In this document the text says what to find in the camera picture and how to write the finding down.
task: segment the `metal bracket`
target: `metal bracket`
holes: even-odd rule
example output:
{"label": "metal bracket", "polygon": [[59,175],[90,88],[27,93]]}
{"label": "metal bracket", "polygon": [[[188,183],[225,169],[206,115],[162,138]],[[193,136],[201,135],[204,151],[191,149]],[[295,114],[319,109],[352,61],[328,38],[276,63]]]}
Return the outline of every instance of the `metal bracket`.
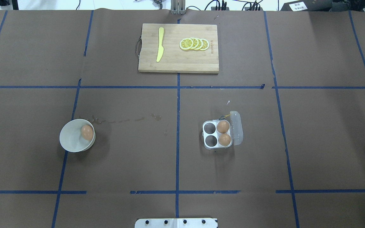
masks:
{"label": "metal bracket", "polygon": [[171,14],[185,14],[185,0],[171,0]]}

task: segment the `empty egg slot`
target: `empty egg slot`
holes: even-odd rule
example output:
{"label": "empty egg slot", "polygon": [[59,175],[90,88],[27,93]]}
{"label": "empty egg slot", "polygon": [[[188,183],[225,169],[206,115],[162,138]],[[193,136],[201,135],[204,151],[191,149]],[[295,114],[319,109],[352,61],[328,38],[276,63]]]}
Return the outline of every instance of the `empty egg slot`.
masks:
{"label": "empty egg slot", "polygon": [[215,127],[215,124],[213,123],[207,123],[205,126],[204,126],[204,131],[208,134],[212,134],[216,131],[216,127]]}
{"label": "empty egg slot", "polygon": [[210,146],[216,146],[216,144],[218,143],[218,140],[216,139],[215,136],[207,136],[207,138],[205,139],[205,143]]}

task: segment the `egg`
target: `egg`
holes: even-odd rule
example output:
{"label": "egg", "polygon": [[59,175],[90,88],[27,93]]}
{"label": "egg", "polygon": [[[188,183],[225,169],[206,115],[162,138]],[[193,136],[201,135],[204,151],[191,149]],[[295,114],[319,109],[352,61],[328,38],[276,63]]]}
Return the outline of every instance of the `egg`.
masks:
{"label": "egg", "polygon": [[93,140],[94,137],[94,130],[90,125],[84,125],[81,128],[81,136],[87,140],[87,141],[91,141]]}
{"label": "egg", "polygon": [[228,121],[220,121],[216,126],[216,129],[218,129],[220,133],[226,133],[229,130],[229,127]]}
{"label": "egg", "polygon": [[222,146],[229,145],[230,141],[231,141],[231,138],[228,134],[221,134],[219,136],[219,144],[221,144]]}

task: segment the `black device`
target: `black device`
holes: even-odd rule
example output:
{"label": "black device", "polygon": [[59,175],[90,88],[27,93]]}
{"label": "black device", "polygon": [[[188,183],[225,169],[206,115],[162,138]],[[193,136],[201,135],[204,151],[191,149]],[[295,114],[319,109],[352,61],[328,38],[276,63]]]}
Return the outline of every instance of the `black device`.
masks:
{"label": "black device", "polygon": [[280,11],[329,11],[332,0],[302,0],[284,3]]}

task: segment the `egg carton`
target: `egg carton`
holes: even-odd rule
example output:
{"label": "egg carton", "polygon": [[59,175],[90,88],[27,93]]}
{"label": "egg carton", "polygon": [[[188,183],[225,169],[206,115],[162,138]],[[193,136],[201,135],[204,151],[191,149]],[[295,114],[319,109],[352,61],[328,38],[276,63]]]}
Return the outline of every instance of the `egg carton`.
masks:
{"label": "egg carton", "polygon": [[[221,121],[226,121],[229,124],[229,129],[226,134],[230,136],[230,143],[227,146],[223,146],[219,142],[219,137],[224,134],[220,133],[217,129],[217,126]],[[240,114],[237,111],[230,111],[229,121],[226,119],[205,121],[202,125],[202,136],[204,138],[204,146],[208,150],[228,148],[232,146],[232,144],[240,145],[243,141],[243,129]]]}

